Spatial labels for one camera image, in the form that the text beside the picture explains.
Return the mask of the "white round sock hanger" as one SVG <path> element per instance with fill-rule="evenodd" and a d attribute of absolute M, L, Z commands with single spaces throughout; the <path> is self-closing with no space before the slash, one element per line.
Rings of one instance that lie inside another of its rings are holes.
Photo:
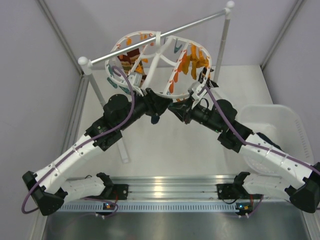
<path fill-rule="evenodd" d="M 182 44 L 182 48 L 176 54 L 174 54 L 174 46 L 176 39 Z M 159 42 L 150 42 L 144 44 L 143 46 L 136 47 L 139 48 L 140 56 L 135 61 L 132 69 L 129 71 L 131 73 L 142 74 L 142 83 L 140 84 L 141 90 L 136 91 L 137 93 L 142 93 L 146 88 L 151 88 L 155 93 L 160 95 L 165 95 L 168 98 L 180 101 L 188 97 L 188 88 L 194 83 L 198 82 L 198 77 L 204 67 L 196 69 L 197 79 L 194 80 L 191 76 L 192 63 L 190 62 L 189 55 L 191 54 L 191 45 L 195 45 L 201 48 L 203 55 L 208 59 L 208 67 L 206 76 L 204 80 L 213 72 L 212 58 L 207 49 L 201 44 L 179 36 L 169 36 L 165 37 Z M 174 92 L 170 94 L 169 90 L 169 79 L 172 76 L 173 70 L 176 66 L 176 62 L 181 55 L 181 51 L 187 50 L 186 60 L 182 65 L 182 72 L 179 73 L 178 81 L 174 84 Z M 123 76 L 118 76 L 113 72 L 112 67 L 117 66 L 121 71 L 124 72 L 120 60 L 117 57 L 113 57 L 106 60 L 105 63 L 106 80 L 109 77 L 114 83 L 118 85 L 117 89 L 121 89 L 126 94 L 130 93 L 128 85 Z"/>

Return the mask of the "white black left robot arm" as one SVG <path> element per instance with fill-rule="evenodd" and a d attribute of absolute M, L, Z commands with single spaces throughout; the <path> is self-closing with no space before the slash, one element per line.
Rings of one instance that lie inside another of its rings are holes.
<path fill-rule="evenodd" d="M 36 172 L 27 171 L 22 179 L 28 188 L 37 209 L 43 216 L 49 216 L 64 204 L 78 199 L 111 200 L 115 186 L 105 173 L 70 181 L 79 167 L 105 152 L 122 138 L 122 131 L 144 115 L 151 117 L 152 124 L 173 102 L 147 88 L 146 94 L 133 94 L 132 100 L 123 94 L 115 94 L 103 106 L 103 116 L 96 120 L 59 158 Z"/>

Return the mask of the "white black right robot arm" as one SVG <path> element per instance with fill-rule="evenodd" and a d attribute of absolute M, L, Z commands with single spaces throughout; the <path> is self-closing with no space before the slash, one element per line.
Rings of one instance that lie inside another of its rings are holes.
<path fill-rule="evenodd" d="M 217 139 L 226 149 L 251 158 L 276 174 L 239 173 L 233 181 L 233 192 L 238 198 L 265 195 L 286 200 L 307 213 L 318 210 L 320 164 L 311 165 L 292 157 L 264 134 L 236 121 L 237 111 L 229 101 L 216 100 L 209 109 L 200 104 L 193 106 L 193 101 L 187 99 L 170 104 L 168 109 L 185 124 L 195 121 L 218 133 Z"/>

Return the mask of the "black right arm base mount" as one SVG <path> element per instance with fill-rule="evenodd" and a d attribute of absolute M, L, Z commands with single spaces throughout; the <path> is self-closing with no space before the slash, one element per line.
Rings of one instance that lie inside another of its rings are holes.
<path fill-rule="evenodd" d="M 219 183 L 216 185 L 219 200 L 248 200 L 250 194 L 244 189 L 243 184 L 249 172 L 240 172 L 232 183 Z"/>

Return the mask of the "dark navy sock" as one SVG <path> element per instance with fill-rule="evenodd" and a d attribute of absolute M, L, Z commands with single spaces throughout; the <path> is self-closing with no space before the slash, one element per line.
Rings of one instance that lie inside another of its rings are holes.
<path fill-rule="evenodd" d="M 154 114 L 151 116 L 150 122 L 151 124 L 155 125 L 159 122 L 159 120 L 160 120 L 160 116 L 158 114 Z"/>
<path fill-rule="evenodd" d="M 268 144 L 274 146 L 275 148 L 282 150 L 281 147 L 279 145 L 277 145 L 276 143 L 274 143 L 270 138 L 268 138 L 265 134 L 261 133 L 261 132 L 257 132 L 256 133 L 261 139 L 263 139 L 265 142 L 267 142 Z"/>

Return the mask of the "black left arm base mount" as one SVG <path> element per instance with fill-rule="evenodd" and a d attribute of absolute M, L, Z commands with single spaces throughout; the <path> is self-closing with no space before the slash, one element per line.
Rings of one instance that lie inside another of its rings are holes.
<path fill-rule="evenodd" d="M 97 197 L 99 200 L 127 200 L 129 194 L 128 184 L 113 183 L 109 175 L 98 173 L 96 175 L 103 182 L 103 190 Z"/>

